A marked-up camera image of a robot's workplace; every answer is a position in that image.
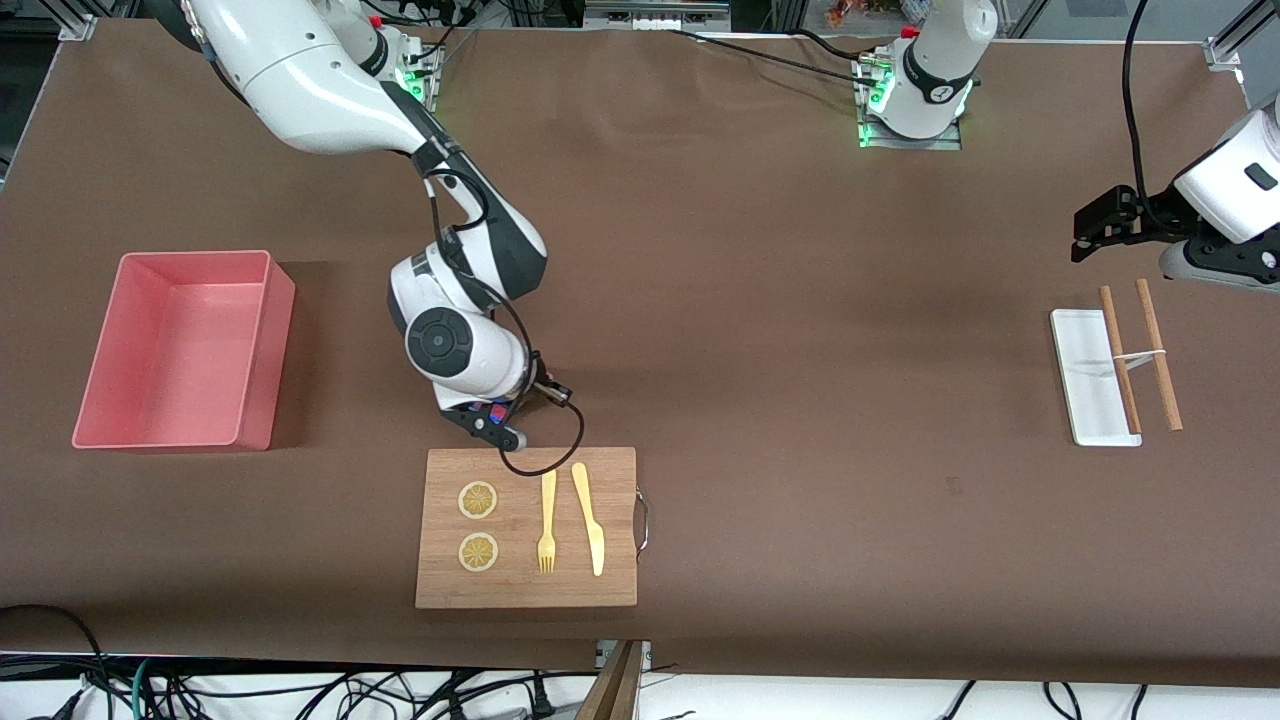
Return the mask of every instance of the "wooden fork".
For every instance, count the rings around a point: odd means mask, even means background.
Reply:
[[[556,470],[543,475],[543,537],[538,541],[538,570],[544,575],[556,571],[556,538],[552,516],[556,512]]]

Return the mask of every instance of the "pink plastic container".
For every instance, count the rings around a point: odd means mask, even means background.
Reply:
[[[266,450],[293,292],[261,250],[120,258],[72,445]]]

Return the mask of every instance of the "cutting board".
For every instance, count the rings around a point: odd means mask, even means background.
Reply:
[[[509,455],[517,468],[540,468],[567,448],[530,448]],[[591,509],[604,528],[604,573],[591,574],[582,506],[573,489],[573,462],[591,480]],[[417,555],[420,609],[603,607],[636,603],[636,451],[634,447],[581,447],[559,468],[556,489],[556,571],[538,571],[543,534],[541,478],[522,478],[503,465],[495,450],[431,450],[426,457],[422,537]],[[483,480],[498,505],[472,520],[458,509],[458,493]],[[458,561],[458,547],[472,533],[498,543],[498,559],[474,573]]]

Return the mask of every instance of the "brown table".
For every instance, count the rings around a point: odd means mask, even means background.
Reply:
[[[1070,439],[1048,311],[1111,283],[1140,338],[1158,277],[1155,246],[1068,263],[1074,210],[1132,177],[1119,67],[997,44],[965,150],[913,154],[859,149],[836,81],[673,35],[479,33],[439,115],[547,238],[520,309],[588,443],[639,450],[654,538],[635,609],[424,612],[426,451],[470,441],[387,318],[429,240],[412,169],[293,151],[159,27],[104,22],[0,195],[0,602],[115,652],[581,666],[644,637],[685,671],[1280,682],[1276,300],[1157,281],[1187,432],[1143,373],[1143,447]],[[1156,187],[1244,108],[1196,46],[1134,78]],[[278,448],[72,450],[119,256],[230,247],[298,286]]]

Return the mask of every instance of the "white floor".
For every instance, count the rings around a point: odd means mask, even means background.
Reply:
[[[472,684],[515,678],[526,673],[486,673]],[[369,675],[370,682],[384,678]],[[246,692],[297,685],[315,685],[335,675],[252,675],[197,678],[193,688],[218,692]],[[426,694],[447,675],[415,673],[406,676],[415,694]],[[590,678],[547,682],[553,705],[581,701]],[[640,720],[667,720],[681,714],[690,720],[938,720],[946,714],[963,683],[946,680],[858,680],[814,678],[748,678],[712,675],[646,675],[640,692]],[[0,683],[0,720],[28,720],[50,716],[79,687],[76,680]],[[398,685],[387,685],[399,692]],[[1129,720],[1137,688],[1134,685],[1073,685],[1087,720]],[[205,700],[214,720],[257,720],[294,717],[312,692],[261,698]],[[334,692],[315,711],[312,720],[337,717],[342,692]],[[1059,691],[1065,705],[1065,696]],[[468,702],[471,720],[494,717],[504,711],[527,707],[527,694],[518,687],[499,691]],[[397,703],[398,717],[410,708]],[[87,693],[76,720],[104,720],[106,705],[100,692]],[[116,717],[131,717],[124,703],[116,703]],[[1038,683],[983,682],[974,687],[957,720],[1057,720],[1044,701]],[[1280,689],[1152,687],[1142,705],[1142,720],[1275,720],[1280,717]],[[360,703],[351,720],[393,720],[385,705]]]

